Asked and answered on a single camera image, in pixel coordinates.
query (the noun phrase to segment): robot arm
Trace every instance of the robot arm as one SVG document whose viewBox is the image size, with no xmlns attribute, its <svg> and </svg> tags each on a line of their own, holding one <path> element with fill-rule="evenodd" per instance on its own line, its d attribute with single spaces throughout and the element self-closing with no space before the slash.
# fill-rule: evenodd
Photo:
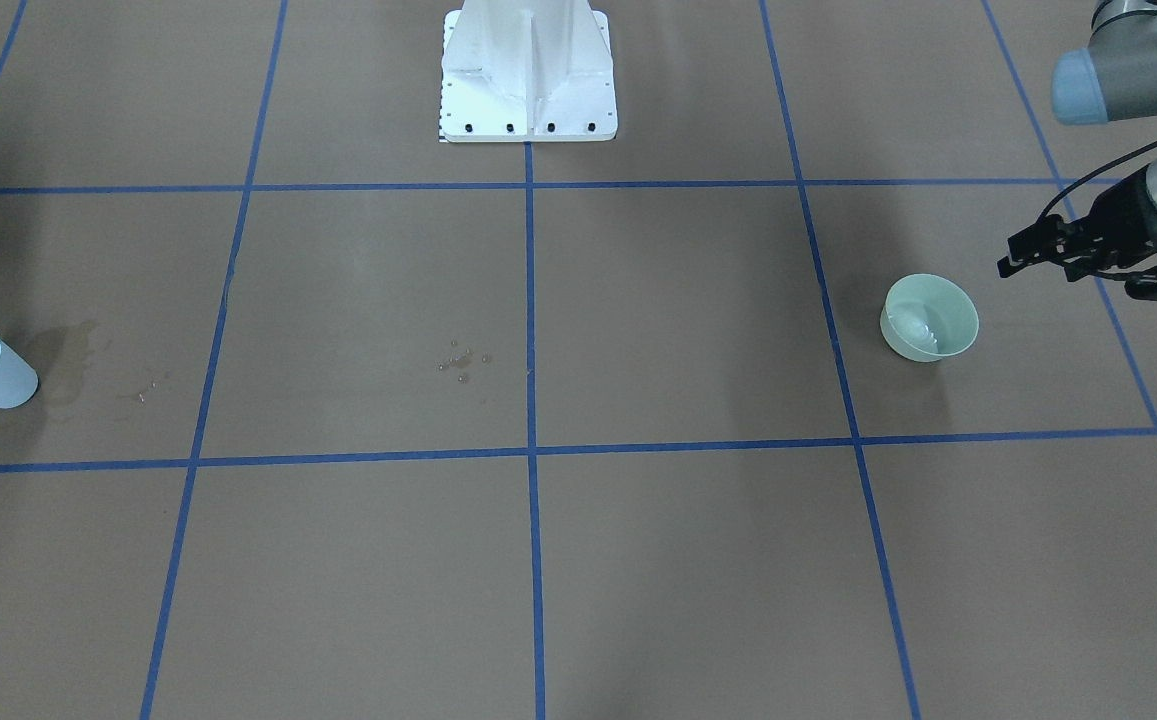
<svg viewBox="0 0 1157 720">
<path fill-rule="evenodd" d="M 1067 124 L 1157 115 L 1157 0 L 1099 0 L 1093 28 L 1089 47 L 1059 60 L 1054 113 Z M 1136 300 L 1157 300 L 1157 266 L 1110 272 L 1152 257 L 1157 258 L 1157 160 L 1099 194 L 1085 218 L 1067 223 L 1042 213 L 1009 238 L 1009 255 L 1000 260 L 998 272 L 1008 278 L 1030 265 L 1054 263 L 1063 266 L 1070 282 L 1096 275 L 1126 282 L 1126 292 Z"/>
</svg>

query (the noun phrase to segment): water spill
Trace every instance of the water spill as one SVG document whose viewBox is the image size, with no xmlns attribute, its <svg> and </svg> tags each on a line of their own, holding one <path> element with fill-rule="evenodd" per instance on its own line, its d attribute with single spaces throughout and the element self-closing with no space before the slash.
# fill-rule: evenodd
<svg viewBox="0 0 1157 720">
<path fill-rule="evenodd" d="M 465 351 L 462 355 L 450 357 L 449 363 L 459 370 L 467 368 L 472 363 L 472 351 Z"/>
<path fill-rule="evenodd" d="M 153 374 L 150 368 L 147 368 L 147 374 Z M 152 391 L 161 387 L 161 384 L 168 379 L 170 379 L 170 373 L 163 374 L 161 379 L 153 379 L 152 381 L 148 381 L 147 384 L 143 384 L 143 387 L 139 388 L 138 391 L 130 395 L 117 395 L 116 397 L 121 398 L 121 401 L 133 401 L 139 405 L 147 405 L 147 401 L 152 397 Z"/>
<path fill-rule="evenodd" d="M 98 326 L 95 319 L 78 325 L 50 328 L 25 341 L 22 355 L 29 363 L 39 363 L 40 389 L 44 404 L 61 407 L 78 401 L 84 388 L 84 370 L 89 369 L 89 336 Z"/>
<path fill-rule="evenodd" d="M 444 361 L 441 361 L 441 363 L 437 363 L 436 369 L 441 373 L 444 373 L 445 370 L 450 369 L 463 370 L 463 373 L 458 374 L 458 382 L 460 384 L 466 384 L 470 381 L 472 381 L 472 375 L 470 375 L 470 373 L 466 373 L 465 370 L 470 368 L 472 363 L 476 363 L 476 359 L 478 357 L 479 359 L 481 359 L 481 363 L 487 365 L 494 361 L 494 357 L 488 354 L 488 352 L 478 355 L 473 347 L 458 348 L 458 341 L 456 340 L 449 341 L 449 346 L 455 347 L 454 354 L 447 357 Z"/>
</svg>

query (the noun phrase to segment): black cable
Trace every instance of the black cable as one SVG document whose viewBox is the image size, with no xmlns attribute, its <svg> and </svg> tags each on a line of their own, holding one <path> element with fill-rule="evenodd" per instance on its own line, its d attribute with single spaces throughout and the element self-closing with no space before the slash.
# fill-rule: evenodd
<svg viewBox="0 0 1157 720">
<path fill-rule="evenodd" d="M 1054 196 L 1053 200 L 1049 200 L 1049 205 L 1045 205 L 1045 210 L 1040 211 L 1040 216 L 1037 218 L 1036 221 L 1040 222 L 1040 220 L 1044 220 L 1045 215 L 1048 215 L 1049 211 L 1054 210 L 1054 206 L 1057 206 L 1059 203 L 1062 201 L 1063 197 L 1067 197 L 1067 196 L 1071 194 L 1071 191 L 1076 190 L 1076 188 L 1082 186 L 1082 184 L 1085 184 L 1086 182 L 1090 182 L 1091 179 L 1100 176 L 1100 174 L 1104 174 L 1107 170 L 1110 170 L 1110 169 L 1112 169 L 1112 168 L 1114 168 L 1114 167 L 1117 167 L 1119 164 L 1128 163 L 1128 161 L 1137 157 L 1141 154 L 1144 154 L 1144 152 L 1150 152 L 1150 150 L 1155 150 L 1155 149 L 1157 149 L 1157 141 L 1150 142 L 1149 145 L 1144 145 L 1142 147 L 1138 147 L 1138 149 L 1130 152 L 1130 154 L 1121 155 L 1118 159 L 1114 159 L 1114 160 L 1110 161 L 1110 163 L 1107 163 L 1107 164 L 1105 164 L 1105 166 L 1096 169 L 1093 172 L 1088 174 L 1085 177 L 1082 177 L 1078 181 L 1076 181 L 1076 182 L 1074 182 L 1071 184 L 1068 184 L 1067 188 L 1063 188 L 1062 192 L 1059 192 L 1057 194 Z"/>
</svg>

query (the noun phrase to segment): light blue cap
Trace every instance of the light blue cap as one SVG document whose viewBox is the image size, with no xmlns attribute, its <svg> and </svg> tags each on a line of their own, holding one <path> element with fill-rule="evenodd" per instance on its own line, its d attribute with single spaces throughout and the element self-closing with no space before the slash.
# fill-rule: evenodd
<svg viewBox="0 0 1157 720">
<path fill-rule="evenodd" d="M 1054 115 L 1064 126 L 1096 126 L 1108 122 L 1107 101 L 1098 83 L 1089 49 L 1073 50 L 1057 58 L 1053 83 Z"/>
</svg>

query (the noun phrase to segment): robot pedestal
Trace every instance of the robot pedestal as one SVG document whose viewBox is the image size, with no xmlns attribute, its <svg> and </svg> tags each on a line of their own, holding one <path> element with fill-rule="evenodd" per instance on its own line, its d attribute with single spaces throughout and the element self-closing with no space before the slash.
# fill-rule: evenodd
<svg viewBox="0 0 1157 720">
<path fill-rule="evenodd" d="M 467 0 L 445 15 L 441 140 L 590 142 L 618 132 L 609 19 L 587 0 Z"/>
</svg>

